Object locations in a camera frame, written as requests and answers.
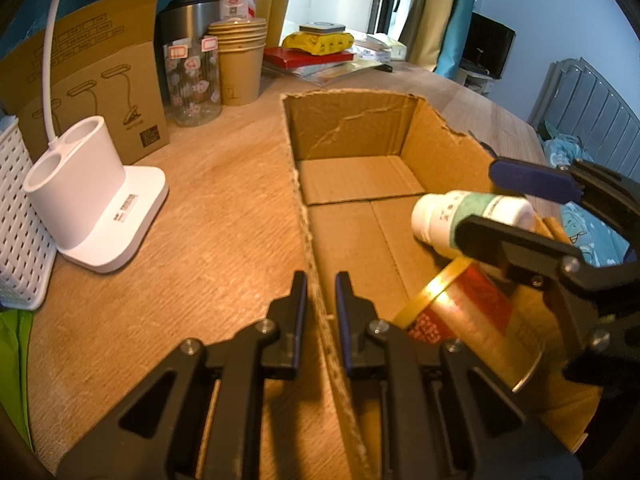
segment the gray headboard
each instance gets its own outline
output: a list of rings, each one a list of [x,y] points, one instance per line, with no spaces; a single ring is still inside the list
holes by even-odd
[[[640,121],[584,59],[554,66],[531,125],[544,121],[579,137],[598,164],[640,180]]]

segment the wooden table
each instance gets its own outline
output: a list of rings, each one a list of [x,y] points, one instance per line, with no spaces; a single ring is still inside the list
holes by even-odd
[[[424,95],[459,131],[499,155],[544,156],[532,128],[486,98],[423,69],[396,64],[331,88]],[[54,470],[73,443],[187,336],[209,343],[264,316],[304,266],[278,96],[318,87],[265,77],[257,102],[225,107],[140,161],[170,192],[135,259],[109,276],[58,257],[35,318],[29,361],[34,442]],[[538,211],[557,216],[554,206]],[[261,478],[347,478],[328,377],[308,323],[300,378],[268,383]]]

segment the green bag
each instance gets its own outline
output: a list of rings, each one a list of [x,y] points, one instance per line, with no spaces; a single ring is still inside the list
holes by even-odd
[[[0,312],[0,403],[30,449],[27,357],[33,312]]]

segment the red and gold can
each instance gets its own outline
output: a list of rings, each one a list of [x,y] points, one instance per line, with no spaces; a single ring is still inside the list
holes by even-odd
[[[459,338],[517,392],[535,371],[544,343],[477,262],[453,260],[394,318],[416,339]]]

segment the yellow snack bag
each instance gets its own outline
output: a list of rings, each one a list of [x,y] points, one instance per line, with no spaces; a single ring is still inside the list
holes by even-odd
[[[335,34],[313,34],[311,32],[294,32],[283,41],[284,48],[297,48],[313,56],[327,56],[341,52],[353,45],[353,36],[348,32]]]

